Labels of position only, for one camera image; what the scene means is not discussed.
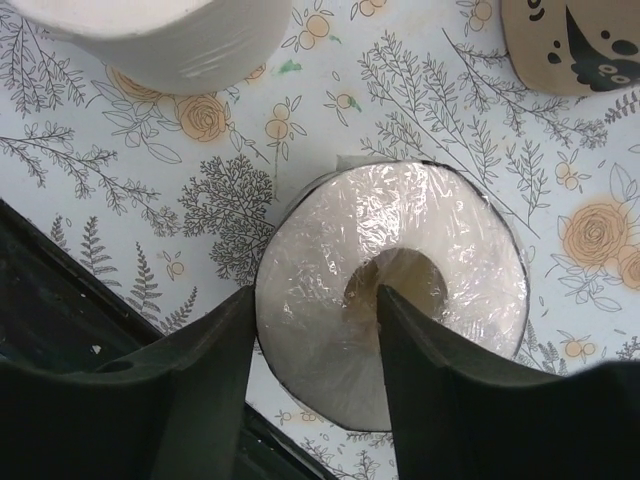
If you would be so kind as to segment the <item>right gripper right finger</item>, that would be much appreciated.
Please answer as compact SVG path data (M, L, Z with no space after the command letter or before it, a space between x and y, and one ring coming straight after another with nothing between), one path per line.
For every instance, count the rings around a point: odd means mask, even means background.
M403 479L635 479L639 365L570 376L494 354L382 286L377 319Z

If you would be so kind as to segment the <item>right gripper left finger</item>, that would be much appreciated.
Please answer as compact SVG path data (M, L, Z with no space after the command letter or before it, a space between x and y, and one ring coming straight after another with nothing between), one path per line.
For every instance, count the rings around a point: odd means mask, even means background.
M5 479L228 479L255 337L254 291L85 373L1 365Z

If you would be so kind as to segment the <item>brown roll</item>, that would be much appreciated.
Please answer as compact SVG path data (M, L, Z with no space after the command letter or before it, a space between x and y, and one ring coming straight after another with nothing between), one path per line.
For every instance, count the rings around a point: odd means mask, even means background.
M639 84L637 0L506 0L500 13L526 87L581 96Z

